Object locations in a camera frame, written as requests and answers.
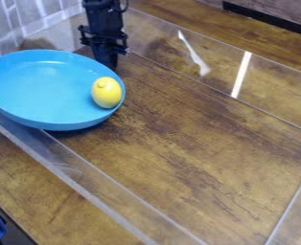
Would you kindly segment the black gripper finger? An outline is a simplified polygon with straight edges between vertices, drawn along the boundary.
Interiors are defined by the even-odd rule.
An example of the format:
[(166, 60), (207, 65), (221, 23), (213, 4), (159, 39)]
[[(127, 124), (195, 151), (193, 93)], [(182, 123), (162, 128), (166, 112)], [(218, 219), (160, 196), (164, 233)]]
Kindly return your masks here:
[(112, 71), (115, 71), (118, 67), (118, 56), (116, 51), (108, 47), (106, 49), (106, 65)]
[(106, 46), (104, 45), (94, 45), (92, 46), (92, 53), (95, 59), (102, 63), (107, 64), (107, 52), (106, 52)]

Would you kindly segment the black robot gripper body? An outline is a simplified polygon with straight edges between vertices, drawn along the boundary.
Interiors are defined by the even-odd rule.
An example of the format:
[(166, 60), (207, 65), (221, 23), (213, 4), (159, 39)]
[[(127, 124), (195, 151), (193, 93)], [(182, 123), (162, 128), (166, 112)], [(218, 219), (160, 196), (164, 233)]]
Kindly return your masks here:
[(80, 25), (80, 42), (91, 47), (108, 48), (110, 54), (128, 53), (128, 35), (123, 32), (123, 13), (130, 2), (122, 7), (120, 0), (83, 0), (88, 25)]

